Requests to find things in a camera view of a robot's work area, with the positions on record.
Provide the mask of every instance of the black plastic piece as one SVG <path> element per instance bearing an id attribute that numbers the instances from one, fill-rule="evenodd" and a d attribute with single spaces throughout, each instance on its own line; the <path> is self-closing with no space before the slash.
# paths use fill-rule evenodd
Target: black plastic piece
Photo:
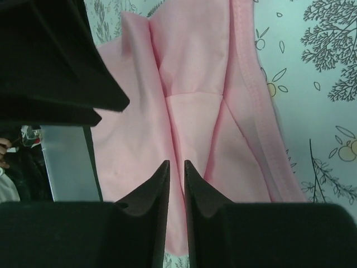
<path id="1" fill-rule="evenodd" d="M 3 203 L 1 266 L 163 265 L 170 163 L 117 203 Z"/>
<path id="2" fill-rule="evenodd" d="M 0 121 L 95 126 L 129 99 L 91 38 L 83 0 L 0 2 Z"/>
<path id="3" fill-rule="evenodd" d="M 235 204 L 185 161 L 190 268 L 356 267 L 357 229 L 335 204 Z"/>

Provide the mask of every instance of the stitching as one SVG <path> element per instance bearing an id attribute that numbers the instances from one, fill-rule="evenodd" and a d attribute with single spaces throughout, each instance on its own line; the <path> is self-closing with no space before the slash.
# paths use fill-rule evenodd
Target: stitching
<path id="1" fill-rule="evenodd" d="M 233 1 L 233 7 L 234 7 L 234 10 L 233 10 L 234 22 L 235 22 L 235 26 L 237 26 L 237 27 L 235 27 L 236 40 L 237 40 L 237 44 L 241 44 L 241 40 L 243 39 L 243 33 L 242 33 L 242 13 L 243 13 L 243 11 L 242 11 L 241 5 L 237 4 L 238 0 L 232 0 L 232 1 Z M 236 48 L 236 49 L 237 49 L 238 55 L 242 55 L 242 67 L 243 67 L 242 68 L 242 76 L 243 76 L 243 79 L 245 80 L 245 83 L 247 85 L 247 89 L 249 90 L 249 93 L 252 96 L 253 105 L 257 108 L 258 113 L 262 114 L 262 112 L 263 112 L 262 111 L 262 103 L 261 103 L 259 94 L 255 90 L 255 89 L 259 88 L 259 86 L 254 81 L 253 74 L 249 70 L 249 68 L 247 67 L 248 55 L 244 50 L 241 51 L 241 50 L 238 50 L 238 48 Z M 279 164 L 277 162 L 276 153 L 272 149 L 270 143 L 267 142 L 267 139 L 268 139 L 268 136 L 269 136 L 269 133 L 268 133 L 269 131 L 267 131 L 267 125 L 266 124 L 267 124 L 267 121 L 269 121 L 271 119 L 271 115 L 270 114 L 266 115 L 266 119 L 267 120 L 263 120 L 263 119 L 257 118 L 257 116 L 254 116 L 254 117 L 255 117 L 255 119 L 258 120 L 258 122 L 256 122 L 256 123 L 261 128 L 261 131 L 259 132 L 260 135 L 259 134 L 258 135 L 260 136 L 260 139 L 261 139 L 260 142 L 261 142 L 262 146 L 264 146 L 265 149 L 266 149 L 264 154 L 267 157 L 271 158 L 270 166 L 275 168 L 277 170 L 277 173 L 278 173 L 277 174 L 278 176 L 273 176 L 273 181 L 275 182 L 275 184 L 277 186 L 277 189 L 278 189 L 278 192 L 281 195 L 281 198 L 283 200 L 284 200 L 284 198 L 287 198 L 289 201 L 291 201 L 292 200 L 291 193 L 290 193 L 289 188 L 287 187 L 286 182 L 283 180 L 282 170 L 281 170 L 281 168 L 280 168 L 280 166 L 279 166 Z M 283 192 L 286 192 L 288 194 L 287 197 L 284 197 L 283 196 L 284 193 L 281 193 L 281 191 L 282 191 L 281 185 L 284 186 L 285 191 L 283 191 Z"/>

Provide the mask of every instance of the fabric fold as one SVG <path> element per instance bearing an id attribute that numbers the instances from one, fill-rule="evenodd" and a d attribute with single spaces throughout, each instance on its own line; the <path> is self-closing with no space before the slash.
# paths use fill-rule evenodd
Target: fabric fold
<path id="1" fill-rule="evenodd" d="M 166 0 L 149 20 L 122 13 L 122 37 L 99 48 L 131 100 L 123 113 L 98 110 L 92 128 L 103 197 L 124 197 L 170 160 L 173 255 L 188 253 L 185 160 L 235 202 L 305 200 L 252 54 L 252 2 Z"/>

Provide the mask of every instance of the hand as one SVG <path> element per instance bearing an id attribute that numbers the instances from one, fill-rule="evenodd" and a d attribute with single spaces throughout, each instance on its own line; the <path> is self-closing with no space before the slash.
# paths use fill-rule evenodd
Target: hand
<path id="1" fill-rule="evenodd" d="M 8 169 L 10 167 L 4 160 L 4 155 L 9 148 L 11 148 L 11 142 L 5 138 L 0 138 L 0 168 Z"/>

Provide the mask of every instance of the gray panel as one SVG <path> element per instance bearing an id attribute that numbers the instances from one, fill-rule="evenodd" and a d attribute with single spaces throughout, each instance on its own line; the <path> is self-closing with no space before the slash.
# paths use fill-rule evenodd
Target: gray panel
<path id="1" fill-rule="evenodd" d="M 54 201 L 100 201 L 83 128 L 41 126 Z"/>

